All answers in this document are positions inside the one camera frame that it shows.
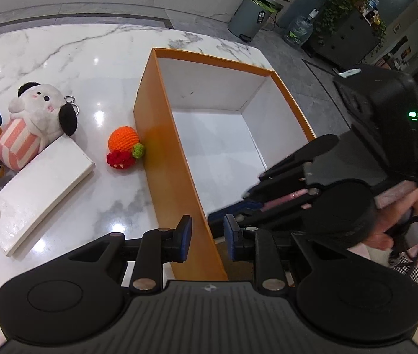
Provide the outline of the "right hand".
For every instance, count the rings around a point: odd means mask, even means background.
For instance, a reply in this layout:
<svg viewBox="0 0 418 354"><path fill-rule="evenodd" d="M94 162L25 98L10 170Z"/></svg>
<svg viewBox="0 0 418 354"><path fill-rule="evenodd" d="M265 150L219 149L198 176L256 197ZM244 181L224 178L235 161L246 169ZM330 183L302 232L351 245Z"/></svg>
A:
<svg viewBox="0 0 418 354"><path fill-rule="evenodd" d="M395 226L409 210L412 211L413 215L418 214L418 189L381 209L377 214L372 232L369 233L363 243L380 250L392 248L394 241L386 232Z"/></svg>

